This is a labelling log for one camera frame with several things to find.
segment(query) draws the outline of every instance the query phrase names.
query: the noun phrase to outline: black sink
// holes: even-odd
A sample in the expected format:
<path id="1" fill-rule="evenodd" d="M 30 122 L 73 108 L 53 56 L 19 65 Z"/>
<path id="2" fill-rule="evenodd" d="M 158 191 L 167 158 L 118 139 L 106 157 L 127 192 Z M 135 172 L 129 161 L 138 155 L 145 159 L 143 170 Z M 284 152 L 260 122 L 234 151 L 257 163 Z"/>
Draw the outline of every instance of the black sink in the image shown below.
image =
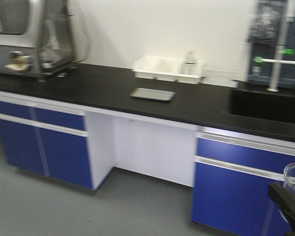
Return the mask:
<path id="1" fill-rule="evenodd" d="M 233 89 L 229 113 L 295 123 L 295 96 Z"/>

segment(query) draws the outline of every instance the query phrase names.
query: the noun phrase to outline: laboratory cabinet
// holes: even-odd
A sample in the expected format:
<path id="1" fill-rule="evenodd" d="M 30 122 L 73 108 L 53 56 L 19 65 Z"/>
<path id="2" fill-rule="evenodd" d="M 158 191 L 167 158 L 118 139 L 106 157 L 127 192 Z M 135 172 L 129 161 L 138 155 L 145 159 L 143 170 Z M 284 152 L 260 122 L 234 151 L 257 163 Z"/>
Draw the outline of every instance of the laboratory cabinet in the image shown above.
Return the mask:
<path id="1" fill-rule="evenodd" d="M 0 136 L 10 165 L 93 189 L 84 130 L 83 112 L 0 101 Z"/>
<path id="2" fill-rule="evenodd" d="M 241 236 L 290 230 L 267 187 L 282 183 L 294 147 L 200 133 L 196 152 L 192 221 Z"/>
<path id="3" fill-rule="evenodd" d="M 86 137 L 40 129 L 50 177 L 92 189 Z"/>
<path id="4" fill-rule="evenodd" d="M 35 129 L 30 125 L 0 119 L 0 135 L 7 162 L 45 175 Z"/>

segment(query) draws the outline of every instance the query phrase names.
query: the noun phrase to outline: gray floor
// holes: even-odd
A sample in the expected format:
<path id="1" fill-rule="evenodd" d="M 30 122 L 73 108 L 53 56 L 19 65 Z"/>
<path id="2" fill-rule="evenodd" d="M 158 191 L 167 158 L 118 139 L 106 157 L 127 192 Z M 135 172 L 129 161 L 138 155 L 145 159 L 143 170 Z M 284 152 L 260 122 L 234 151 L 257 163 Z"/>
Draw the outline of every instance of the gray floor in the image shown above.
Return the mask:
<path id="1" fill-rule="evenodd" d="M 21 171 L 0 143 L 0 236 L 229 236 L 190 222 L 191 188 L 113 169 L 97 191 Z"/>

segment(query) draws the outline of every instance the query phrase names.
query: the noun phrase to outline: lab bench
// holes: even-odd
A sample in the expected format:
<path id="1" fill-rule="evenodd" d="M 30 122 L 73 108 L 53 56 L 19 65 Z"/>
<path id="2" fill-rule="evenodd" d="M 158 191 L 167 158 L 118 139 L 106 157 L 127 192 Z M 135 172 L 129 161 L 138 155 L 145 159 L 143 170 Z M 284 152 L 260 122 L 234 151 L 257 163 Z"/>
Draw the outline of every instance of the lab bench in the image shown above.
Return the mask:
<path id="1" fill-rule="evenodd" d="M 130 97 L 136 88 L 175 96 Z M 266 185 L 295 161 L 295 124 L 229 114 L 231 90 L 87 64 L 44 82 L 0 75 L 0 134 L 11 165 L 89 189 L 113 167 L 194 186 L 193 221 L 267 235 L 272 221 L 287 227 Z"/>

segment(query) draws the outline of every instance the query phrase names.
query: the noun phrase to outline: white wall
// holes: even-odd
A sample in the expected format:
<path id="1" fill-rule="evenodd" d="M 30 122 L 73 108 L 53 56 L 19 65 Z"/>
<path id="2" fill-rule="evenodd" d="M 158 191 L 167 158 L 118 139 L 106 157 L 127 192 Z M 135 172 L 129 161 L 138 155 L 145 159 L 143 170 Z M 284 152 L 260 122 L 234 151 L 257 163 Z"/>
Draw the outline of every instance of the white wall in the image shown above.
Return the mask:
<path id="1" fill-rule="evenodd" d="M 241 69 L 255 0 L 72 0 L 93 48 L 86 63 L 132 68 L 145 56 L 182 58 L 195 50 L 208 67 Z M 79 52 L 85 40 L 75 27 Z"/>

